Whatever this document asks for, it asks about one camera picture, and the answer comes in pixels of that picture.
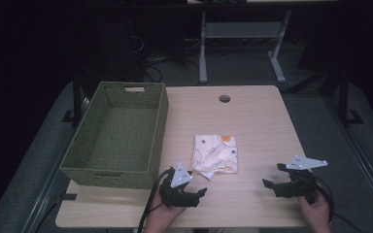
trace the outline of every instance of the metal stand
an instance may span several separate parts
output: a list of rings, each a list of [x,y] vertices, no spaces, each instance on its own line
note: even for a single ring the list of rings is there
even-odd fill
[[[349,127],[350,124],[363,124],[362,118],[359,116],[356,110],[350,110],[353,118],[348,118],[348,87],[350,78],[345,69],[339,69],[335,66],[327,67],[317,74],[311,76],[307,80],[294,85],[288,89],[281,90],[281,93],[295,93],[298,90],[314,83],[322,78],[325,78],[321,88],[320,94],[322,97],[331,97],[335,89],[339,86],[339,97],[338,97],[338,117],[345,127]]]
[[[288,21],[290,17],[290,11],[286,11],[283,22],[281,23],[278,31],[277,45],[275,48],[268,52],[269,60],[271,61],[272,68],[274,69],[275,76],[279,83],[285,83],[286,78],[284,77],[283,70],[281,69],[280,63],[278,62],[278,52],[280,51],[281,44],[283,43],[284,36],[286,35]]]
[[[72,122],[72,126],[75,126],[78,124],[82,116],[81,87],[79,85],[78,75],[76,75],[75,79],[72,81],[72,86],[74,92],[74,111],[67,111],[62,119],[62,122]]]
[[[284,77],[278,53],[287,31],[291,10],[287,10],[282,21],[272,22],[207,22],[205,12],[202,12],[201,22],[201,52],[199,54],[199,81],[206,83],[207,64],[205,59],[206,38],[277,38],[275,48],[268,52],[278,82],[284,83]]]

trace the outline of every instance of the dark background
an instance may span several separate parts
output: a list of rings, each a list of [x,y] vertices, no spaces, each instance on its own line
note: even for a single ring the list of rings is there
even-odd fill
[[[77,74],[87,95],[101,80],[139,82],[143,61],[132,52],[131,35],[182,59],[184,37],[199,33],[199,13],[143,12],[134,20],[78,10],[87,3],[0,1],[0,198],[57,95]],[[300,68],[342,66],[373,107],[373,1],[294,10],[286,40],[293,38],[309,39]]]

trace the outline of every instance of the black cable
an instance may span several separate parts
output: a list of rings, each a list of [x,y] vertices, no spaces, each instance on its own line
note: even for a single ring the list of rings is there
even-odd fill
[[[343,216],[340,216],[337,213],[335,213],[334,215],[337,216],[338,218],[340,218],[341,220],[345,221],[347,224],[349,224],[356,232],[363,233],[361,230],[358,229],[358,227],[356,227],[355,225],[353,225],[353,223],[350,222],[348,219],[344,218]]]
[[[189,59],[186,59],[187,62],[191,63],[198,71],[199,71],[199,67],[197,64],[195,64],[195,62],[189,60]]]
[[[332,210],[334,209],[333,208],[333,195],[332,195],[332,191],[331,191],[331,189],[329,188],[329,186],[322,180],[322,179],[320,179],[320,178],[317,178],[317,177],[315,177],[315,179],[317,180],[317,181],[319,181],[320,183],[322,183],[324,186],[325,186],[325,188],[328,190],[328,192],[329,192],[329,195],[330,195],[330,200],[331,200],[331,203],[329,203],[328,202],[328,205],[329,205],[329,210],[331,211],[331,205],[332,205]],[[310,185],[313,185],[314,187],[319,187],[323,192],[325,192],[319,185],[314,185],[314,184],[312,184],[312,183],[310,183],[309,181],[307,181],[307,180],[304,180],[304,179],[300,179],[301,181],[303,181],[303,182],[306,182],[306,183],[309,183]],[[337,216],[338,218],[340,218],[341,220],[343,220],[343,221],[345,221],[347,224],[349,224],[356,232],[358,232],[358,233],[363,233],[361,230],[359,230],[352,222],[350,222],[349,220],[347,220],[346,218],[344,218],[343,216],[341,216],[341,215],[339,215],[339,214],[337,214],[337,213],[335,213],[335,212],[332,212],[332,215],[333,216]]]
[[[171,58],[171,57],[165,57],[165,58],[159,59],[157,61],[149,61],[148,66],[157,65],[157,64],[160,64],[160,63],[163,63],[163,62],[167,62],[167,61],[170,61],[170,60],[173,60],[173,58]]]
[[[332,74],[336,71],[336,67],[327,67],[323,69],[322,71],[317,72],[313,76],[310,76],[308,79],[288,88],[288,89],[282,89],[280,90],[281,93],[295,93],[296,91],[305,88],[306,86],[310,85],[311,83],[314,83],[320,79],[323,79],[327,77],[328,75]]]
[[[232,53],[236,53],[236,52],[239,52],[240,50],[240,44],[241,43],[237,43],[236,41],[231,41],[231,39],[224,39],[224,40],[220,40],[220,44],[219,44],[219,47],[216,48],[218,50],[216,51],[211,51],[211,45],[209,45],[209,47],[207,48],[207,55],[208,56],[225,56],[225,55],[229,55],[229,54],[232,54]]]
[[[322,196],[325,198],[325,200],[326,200],[326,202],[328,203],[328,206],[329,206],[328,221],[329,221],[329,223],[331,223],[332,218],[334,217],[334,201],[332,200],[332,198],[329,197],[329,195],[325,192],[325,190],[323,190],[322,187],[320,187],[316,183],[311,183],[310,181],[308,181],[304,178],[301,178],[301,177],[299,177],[298,179],[300,179],[301,181],[313,186],[316,189],[316,191],[318,191],[320,194],[322,194]]]
[[[163,203],[159,204],[157,207],[152,208],[152,209],[148,212],[148,214],[151,213],[152,211],[154,211],[155,209],[159,208],[159,207],[162,206],[162,205],[163,205]]]
[[[146,72],[146,73],[147,73],[147,76],[150,78],[151,82],[153,82],[153,83],[160,83],[160,82],[162,81],[162,72],[161,72],[158,68],[155,68],[155,67],[153,67],[153,66],[146,66],[146,68],[153,69],[153,70],[155,70],[155,71],[159,74],[159,79],[158,79],[158,81],[155,81],[155,80],[153,79],[153,77],[152,77],[148,72]]]
[[[328,190],[328,192],[329,192],[329,196],[331,197],[332,200],[334,200],[333,195],[332,195],[332,191],[329,188],[328,184],[326,184],[322,179],[320,179],[318,177],[314,177],[314,178],[325,186],[326,190]]]
[[[205,40],[205,45],[210,46],[210,43],[213,43],[214,39]],[[186,50],[186,56],[197,55],[201,52],[201,43],[197,44],[194,48]]]
[[[151,203],[153,202],[153,197],[155,196],[156,190],[158,189],[159,182],[160,182],[160,180],[163,178],[163,176],[165,176],[166,174],[169,174],[169,171],[170,171],[170,170],[166,170],[166,171],[164,171],[164,172],[163,172],[163,173],[158,177],[158,179],[156,179],[155,183],[153,184],[153,189],[151,189],[151,193],[150,193],[150,197],[148,198],[147,205],[145,206],[145,210],[144,210],[144,212],[142,213],[141,220],[139,221],[139,225],[138,225],[138,233],[141,233],[141,232],[142,232],[142,228],[144,227],[145,219],[147,218],[147,215],[151,212],[151,211],[150,211]]]
[[[217,45],[217,43],[214,42],[212,45],[208,46],[205,49],[205,54],[208,56],[225,56],[225,55],[232,53],[231,51],[224,51],[224,52],[221,52],[221,51],[222,51],[222,43],[219,43]]]

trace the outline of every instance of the hand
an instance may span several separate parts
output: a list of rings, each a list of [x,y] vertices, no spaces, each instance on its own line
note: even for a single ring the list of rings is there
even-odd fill
[[[144,233],[162,233],[164,232],[187,207],[170,207],[167,208],[162,204],[159,195],[159,188],[153,197],[151,211],[147,216]]]
[[[314,233],[330,233],[329,206],[325,198],[317,192],[315,203],[310,205],[304,196],[298,197],[302,215]]]

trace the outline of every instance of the white cloth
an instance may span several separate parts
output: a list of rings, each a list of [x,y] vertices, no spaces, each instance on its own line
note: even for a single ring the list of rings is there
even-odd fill
[[[192,168],[210,181],[215,173],[238,173],[238,148],[235,137],[195,135]]]

